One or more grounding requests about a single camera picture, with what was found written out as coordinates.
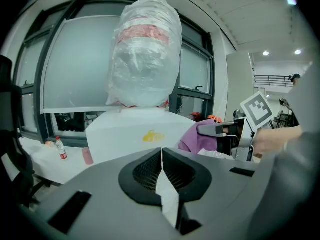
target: purple cloth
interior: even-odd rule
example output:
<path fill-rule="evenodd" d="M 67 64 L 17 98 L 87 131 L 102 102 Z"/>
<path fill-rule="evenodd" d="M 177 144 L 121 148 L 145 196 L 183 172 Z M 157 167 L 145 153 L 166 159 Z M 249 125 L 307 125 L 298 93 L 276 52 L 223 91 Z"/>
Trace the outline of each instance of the purple cloth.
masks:
<path fill-rule="evenodd" d="M 213 119 L 196 122 L 182 137 L 178 148 L 183 151 L 188 151 L 198 154 L 200 150 L 217 151 L 217 138 L 204 136 L 198 134 L 198 126 L 214 125 L 216 124 Z"/>

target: pink cup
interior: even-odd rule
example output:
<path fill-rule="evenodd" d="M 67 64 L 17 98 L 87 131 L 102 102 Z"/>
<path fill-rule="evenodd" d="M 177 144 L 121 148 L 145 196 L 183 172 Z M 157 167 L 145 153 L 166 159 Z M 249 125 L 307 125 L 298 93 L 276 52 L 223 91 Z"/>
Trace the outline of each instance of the pink cup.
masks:
<path fill-rule="evenodd" d="M 90 166 L 94 163 L 94 160 L 92 158 L 92 155 L 90 153 L 90 149 L 88 147 L 84 147 L 82 149 L 82 155 L 83 155 L 83 159 L 86 165 Z"/>

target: plastic bag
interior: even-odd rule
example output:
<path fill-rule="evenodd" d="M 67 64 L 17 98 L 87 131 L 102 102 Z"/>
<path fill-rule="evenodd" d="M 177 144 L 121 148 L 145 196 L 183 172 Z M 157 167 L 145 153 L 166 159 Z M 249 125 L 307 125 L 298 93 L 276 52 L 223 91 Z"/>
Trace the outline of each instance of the plastic bag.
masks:
<path fill-rule="evenodd" d="M 156 107 L 172 93 L 179 74 L 182 26 L 166 0 L 125 7 L 114 31 L 107 104 Z"/>

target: railing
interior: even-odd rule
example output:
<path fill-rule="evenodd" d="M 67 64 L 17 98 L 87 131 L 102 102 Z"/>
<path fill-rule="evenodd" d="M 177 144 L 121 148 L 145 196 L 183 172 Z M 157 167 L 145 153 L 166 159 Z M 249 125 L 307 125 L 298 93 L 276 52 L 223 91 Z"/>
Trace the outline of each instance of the railing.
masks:
<path fill-rule="evenodd" d="M 255 75 L 254 84 L 260 86 L 294 86 L 289 77 L 285 75 Z"/>

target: yellow stain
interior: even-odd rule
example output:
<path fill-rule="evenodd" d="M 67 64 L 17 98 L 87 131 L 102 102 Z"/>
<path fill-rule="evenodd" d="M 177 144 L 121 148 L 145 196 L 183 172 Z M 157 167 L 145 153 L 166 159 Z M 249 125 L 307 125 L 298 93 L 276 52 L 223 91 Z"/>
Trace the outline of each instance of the yellow stain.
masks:
<path fill-rule="evenodd" d="M 155 133 L 154 130 L 148 131 L 148 134 L 143 136 L 144 142 L 160 142 L 165 139 L 165 135 L 162 133 Z"/>

